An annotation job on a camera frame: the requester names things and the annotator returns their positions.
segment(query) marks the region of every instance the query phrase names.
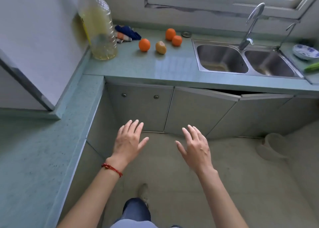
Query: shoe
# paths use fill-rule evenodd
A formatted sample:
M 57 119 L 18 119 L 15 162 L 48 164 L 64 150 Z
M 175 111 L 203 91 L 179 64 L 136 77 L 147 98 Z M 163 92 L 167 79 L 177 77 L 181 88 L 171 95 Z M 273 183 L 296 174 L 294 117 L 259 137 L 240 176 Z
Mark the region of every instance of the shoe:
M 148 185 L 147 184 L 142 184 L 138 188 L 138 198 L 143 200 L 143 202 L 146 204 L 147 207 L 149 205 L 148 194 L 149 194 Z

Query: person's left hand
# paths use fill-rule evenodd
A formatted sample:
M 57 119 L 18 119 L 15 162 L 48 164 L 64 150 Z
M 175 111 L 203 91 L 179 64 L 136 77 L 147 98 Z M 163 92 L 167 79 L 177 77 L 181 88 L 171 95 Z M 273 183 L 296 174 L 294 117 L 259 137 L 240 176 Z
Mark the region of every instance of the person's left hand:
M 144 123 L 142 122 L 138 126 L 137 125 L 138 120 L 133 123 L 130 120 L 119 129 L 114 143 L 113 154 L 111 157 L 106 159 L 107 164 L 116 168 L 120 172 L 122 172 L 125 167 L 134 160 L 149 139 L 148 137 L 145 137 L 139 143 Z

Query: chrome faucet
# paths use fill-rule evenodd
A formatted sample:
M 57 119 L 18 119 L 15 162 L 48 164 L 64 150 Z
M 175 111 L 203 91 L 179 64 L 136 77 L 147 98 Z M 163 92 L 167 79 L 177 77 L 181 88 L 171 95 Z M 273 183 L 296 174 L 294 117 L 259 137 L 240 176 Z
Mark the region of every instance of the chrome faucet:
M 261 16 L 261 14 L 263 13 L 264 8 L 265 8 L 265 3 L 258 4 L 257 7 L 253 10 L 253 12 L 248 17 L 246 25 L 248 25 L 248 23 L 251 19 L 254 19 L 254 22 L 251 24 L 251 26 L 249 27 L 249 30 L 246 32 L 246 34 L 244 36 L 244 39 L 242 39 L 241 43 L 239 44 L 239 46 L 238 46 L 239 50 L 242 51 L 243 49 L 245 49 L 249 45 L 249 43 L 251 45 L 254 44 L 253 39 L 249 38 L 249 35 L 250 35 L 251 31 L 253 30 L 259 16 Z
M 292 23 L 291 25 L 288 26 L 288 28 L 286 29 L 289 30 L 291 28 L 291 30 L 289 31 L 288 35 L 286 35 L 286 37 L 281 41 L 281 43 L 277 46 L 275 46 L 275 51 L 279 51 L 281 45 L 286 41 L 286 39 L 290 36 L 291 32 L 293 31 L 293 28 L 296 26 L 296 23 Z

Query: forearm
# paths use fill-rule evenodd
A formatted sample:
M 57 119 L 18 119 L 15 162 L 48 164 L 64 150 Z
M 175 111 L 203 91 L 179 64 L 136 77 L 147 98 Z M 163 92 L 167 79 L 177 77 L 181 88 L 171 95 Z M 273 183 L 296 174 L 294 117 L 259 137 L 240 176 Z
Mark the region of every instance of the forearm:
M 58 228 L 96 228 L 119 175 L 102 168 Z
M 217 228 L 248 228 L 237 210 L 218 172 L 209 167 L 198 174 Z

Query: oil bottle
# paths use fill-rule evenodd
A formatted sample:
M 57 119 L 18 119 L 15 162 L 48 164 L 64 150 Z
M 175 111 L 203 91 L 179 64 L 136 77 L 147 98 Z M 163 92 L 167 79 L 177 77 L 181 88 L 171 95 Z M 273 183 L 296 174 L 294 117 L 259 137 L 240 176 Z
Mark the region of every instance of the oil bottle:
M 105 0 L 80 0 L 78 12 L 93 56 L 110 60 L 117 55 L 111 11 Z

